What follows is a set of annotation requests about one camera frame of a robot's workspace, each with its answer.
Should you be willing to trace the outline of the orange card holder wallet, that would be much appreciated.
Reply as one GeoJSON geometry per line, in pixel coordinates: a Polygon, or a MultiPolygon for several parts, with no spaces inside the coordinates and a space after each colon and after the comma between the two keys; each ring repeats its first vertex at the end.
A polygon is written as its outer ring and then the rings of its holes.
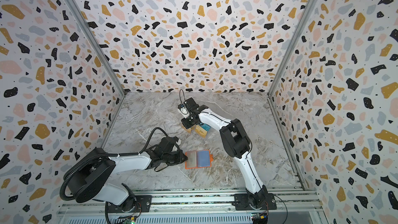
{"type": "Polygon", "coordinates": [[[197,159],[198,159],[198,166],[194,169],[211,167],[211,163],[213,162],[213,155],[210,153],[209,150],[193,150],[193,151],[197,151],[197,159]]]}

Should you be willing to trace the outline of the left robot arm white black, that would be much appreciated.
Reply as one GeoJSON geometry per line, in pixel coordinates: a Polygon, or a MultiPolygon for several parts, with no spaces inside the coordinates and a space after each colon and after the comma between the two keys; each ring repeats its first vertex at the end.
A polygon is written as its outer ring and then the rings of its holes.
{"type": "Polygon", "coordinates": [[[109,179],[112,175],[131,170],[158,171],[162,164],[171,167],[187,159],[179,147],[179,139],[169,136],[142,152],[108,153],[96,148],[66,172],[60,197],[78,203],[96,200],[122,205],[133,201],[135,195],[126,184],[113,184],[109,179]]]}

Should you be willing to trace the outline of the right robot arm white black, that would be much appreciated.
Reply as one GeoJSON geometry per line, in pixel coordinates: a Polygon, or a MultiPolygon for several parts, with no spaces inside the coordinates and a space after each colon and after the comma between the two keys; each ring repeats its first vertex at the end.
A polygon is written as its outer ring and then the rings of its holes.
{"type": "Polygon", "coordinates": [[[252,142],[240,120],[230,120],[214,113],[206,105],[199,105],[193,98],[178,105],[182,113],[182,125],[188,129],[206,124],[219,132],[226,153],[232,157],[245,181],[248,201],[252,208],[260,209],[268,196],[268,190],[258,175],[251,157],[252,142]]]}

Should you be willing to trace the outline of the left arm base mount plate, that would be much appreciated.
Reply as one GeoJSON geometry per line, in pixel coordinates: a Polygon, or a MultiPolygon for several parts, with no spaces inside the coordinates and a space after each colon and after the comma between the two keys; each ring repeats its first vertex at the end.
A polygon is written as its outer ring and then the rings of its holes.
{"type": "Polygon", "coordinates": [[[105,207],[108,213],[121,213],[121,214],[140,214],[148,213],[151,207],[151,195],[138,195],[135,197],[128,197],[122,204],[114,205],[106,203],[105,207]]]}

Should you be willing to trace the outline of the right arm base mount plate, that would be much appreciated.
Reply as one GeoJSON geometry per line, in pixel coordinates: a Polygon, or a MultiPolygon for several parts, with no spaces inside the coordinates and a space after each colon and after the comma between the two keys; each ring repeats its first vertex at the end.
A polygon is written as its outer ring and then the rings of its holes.
{"type": "Polygon", "coordinates": [[[274,195],[255,196],[251,194],[235,194],[232,205],[237,211],[276,210],[277,205],[274,195]]]}

